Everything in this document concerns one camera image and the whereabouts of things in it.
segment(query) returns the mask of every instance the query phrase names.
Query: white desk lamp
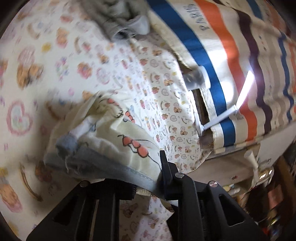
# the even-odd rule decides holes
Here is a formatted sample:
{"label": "white desk lamp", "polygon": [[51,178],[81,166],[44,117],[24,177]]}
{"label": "white desk lamp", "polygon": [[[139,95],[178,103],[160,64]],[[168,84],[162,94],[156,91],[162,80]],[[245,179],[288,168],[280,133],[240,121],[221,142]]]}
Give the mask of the white desk lamp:
{"label": "white desk lamp", "polygon": [[193,104],[193,112],[194,112],[194,117],[195,117],[195,127],[197,130],[197,133],[199,136],[202,136],[203,131],[211,128],[212,126],[220,123],[222,120],[226,119],[228,116],[230,116],[231,114],[234,114],[235,112],[237,112],[239,110],[239,108],[242,106],[242,104],[244,103],[248,92],[250,91],[250,88],[253,84],[255,80],[255,76],[251,71],[248,71],[247,73],[247,77],[246,80],[244,81],[244,85],[242,87],[242,91],[239,94],[239,97],[237,98],[237,102],[235,105],[231,106],[228,110],[224,111],[223,113],[221,113],[220,115],[218,115],[216,118],[210,120],[208,123],[202,125],[200,122],[200,118],[198,116],[198,112],[196,109],[196,105]]}

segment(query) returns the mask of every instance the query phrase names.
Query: silver screw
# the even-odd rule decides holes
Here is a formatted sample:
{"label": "silver screw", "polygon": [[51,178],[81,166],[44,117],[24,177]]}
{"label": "silver screw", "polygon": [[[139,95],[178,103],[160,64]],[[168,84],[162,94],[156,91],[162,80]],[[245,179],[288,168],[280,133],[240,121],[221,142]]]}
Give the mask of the silver screw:
{"label": "silver screw", "polygon": [[176,178],[183,178],[183,177],[184,177],[184,174],[181,173],[181,172],[176,172],[176,173],[175,173],[175,177],[176,177]]}
{"label": "silver screw", "polygon": [[209,185],[212,187],[212,188],[216,188],[218,186],[218,183],[215,182],[215,181],[210,181],[209,182]]}
{"label": "silver screw", "polygon": [[89,181],[84,180],[84,181],[81,181],[81,182],[80,182],[80,186],[81,186],[82,188],[85,188],[85,187],[87,187],[88,185],[89,185]]}

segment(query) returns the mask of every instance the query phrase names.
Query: striped fabric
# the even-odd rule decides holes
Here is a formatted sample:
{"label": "striped fabric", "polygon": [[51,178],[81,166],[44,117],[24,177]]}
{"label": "striped fabric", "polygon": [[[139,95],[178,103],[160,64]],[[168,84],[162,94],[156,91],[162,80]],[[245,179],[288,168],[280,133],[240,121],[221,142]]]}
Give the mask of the striped fabric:
{"label": "striped fabric", "polygon": [[147,0],[153,28],[189,68],[206,68],[209,118],[236,103],[247,72],[256,78],[239,113],[211,128],[214,148],[250,143],[296,118],[296,44],[265,0]]}

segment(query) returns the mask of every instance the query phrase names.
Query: plastic container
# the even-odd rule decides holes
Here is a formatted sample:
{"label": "plastic container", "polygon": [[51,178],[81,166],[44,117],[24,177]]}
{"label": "plastic container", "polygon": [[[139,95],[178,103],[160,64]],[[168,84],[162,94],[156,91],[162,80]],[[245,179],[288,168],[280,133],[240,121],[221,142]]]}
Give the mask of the plastic container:
{"label": "plastic container", "polygon": [[183,75],[183,78],[188,90],[211,88],[210,78],[204,66],[199,66],[196,70]]}

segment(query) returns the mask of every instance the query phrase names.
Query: blue stripe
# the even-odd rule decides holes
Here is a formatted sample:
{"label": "blue stripe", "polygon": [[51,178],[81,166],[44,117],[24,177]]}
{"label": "blue stripe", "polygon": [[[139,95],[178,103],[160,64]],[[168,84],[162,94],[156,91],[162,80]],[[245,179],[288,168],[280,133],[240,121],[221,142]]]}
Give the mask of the blue stripe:
{"label": "blue stripe", "polygon": [[[198,65],[204,66],[207,70],[211,82],[210,92],[217,115],[226,111],[226,101],[221,84],[207,52],[205,51],[199,39],[196,37],[195,33],[187,26],[187,24],[165,0],[148,0],[148,3],[155,13],[158,14],[158,16],[182,41],[196,63]],[[224,147],[233,145],[235,143],[235,128],[233,122],[228,117],[220,122],[220,124],[224,136]]]}
{"label": "blue stripe", "polygon": [[251,7],[254,15],[257,17],[257,18],[260,18],[262,19],[262,14],[261,14],[261,11],[260,11],[260,8],[258,6],[258,4],[256,3],[255,0],[247,0],[249,6]]}
{"label": "blue stripe", "polygon": [[282,52],[281,64],[283,65],[283,68],[284,68],[285,83],[286,83],[285,88],[283,90],[283,94],[290,101],[290,108],[287,111],[287,118],[288,118],[288,121],[291,122],[292,121],[291,109],[292,109],[292,106],[294,105],[294,98],[292,96],[290,96],[289,93],[288,93],[288,88],[290,86],[290,73],[289,73],[289,68],[288,68],[287,61],[286,61],[287,52],[286,52],[285,47],[284,47],[284,40],[286,40],[286,35],[281,32],[281,36],[279,37],[279,47],[280,47],[281,52]]}

